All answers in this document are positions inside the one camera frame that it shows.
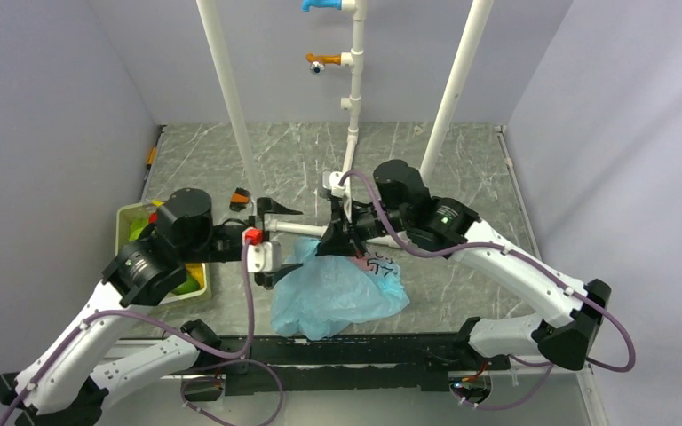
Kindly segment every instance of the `yellow container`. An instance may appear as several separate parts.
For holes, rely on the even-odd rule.
[[[151,214],[157,209],[153,204],[130,204],[129,206],[124,206],[116,212],[116,253],[119,252],[119,248],[129,242],[129,232],[131,228],[131,223],[135,219],[143,218],[146,219],[150,217]],[[198,300],[208,300],[213,297],[212,288],[210,285],[210,264],[202,265],[202,276],[204,278],[204,287],[199,290],[186,293],[181,296],[169,293],[162,301],[161,304],[174,304],[174,303],[185,303],[185,302],[195,302]]]

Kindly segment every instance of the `marble tabletop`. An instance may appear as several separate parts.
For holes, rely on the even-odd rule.
[[[419,166],[430,136],[430,122],[368,122],[361,124],[353,167],[371,176],[381,162],[398,158]],[[255,161],[266,195],[300,217],[283,220],[326,225],[329,206],[316,188],[323,171],[340,170],[344,160],[346,123],[296,122],[248,124]],[[230,124],[177,124],[164,128],[148,188],[143,198],[166,199],[182,187],[201,188],[213,199],[217,223],[228,217],[245,218],[228,209],[231,193],[247,187]],[[431,194],[455,198],[480,213],[503,236],[532,252],[529,234],[503,151],[488,123],[455,123],[443,144],[429,184]],[[353,197],[366,202],[361,185]],[[289,254],[296,236],[274,233],[273,240]],[[411,303],[391,318],[355,324],[343,333],[417,333],[457,331],[468,317],[489,319],[525,315],[532,309],[492,280],[466,266],[443,258],[419,259],[394,248],[375,247],[402,269],[402,282]],[[221,335],[244,334],[247,316],[239,265],[213,264],[211,300],[159,306],[153,316],[178,327],[200,319]],[[273,335],[270,306],[273,291],[253,287],[256,333]],[[158,336],[146,324],[136,325],[127,337]]]

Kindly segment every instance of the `plastic bag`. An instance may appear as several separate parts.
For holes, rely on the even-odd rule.
[[[401,268],[382,256],[315,256],[319,241],[299,237],[286,263],[304,264],[279,281],[271,326],[279,335],[310,340],[335,335],[351,323],[380,320],[409,304]]]

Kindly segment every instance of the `crumpled bag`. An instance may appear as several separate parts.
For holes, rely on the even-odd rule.
[[[284,337],[310,340],[335,335],[351,323],[380,320],[401,312],[409,298],[401,268],[393,260],[315,256],[319,240],[299,237],[287,264],[303,264],[274,289],[271,326]]]

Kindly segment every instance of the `gray wall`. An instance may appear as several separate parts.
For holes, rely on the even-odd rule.
[[[498,0],[467,80],[457,122],[505,123],[572,0]],[[227,122],[194,0],[89,0],[159,123]],[[348,120],[347,69],[312,76],[305,54],[351,46],[349,15],[300,11],[299,0],[219,0],[247,120]],[[432,121],[470,2],[370,0],[363,121]]]
[[[0,1],[0,373],[35,360],[90,294],[154,141],[84,0]]]
[[[682,424],[682,2],[576,0],[509,122],[546,260],[613,286],[611,424]],[[593,355],[621,364],[615,330]]]

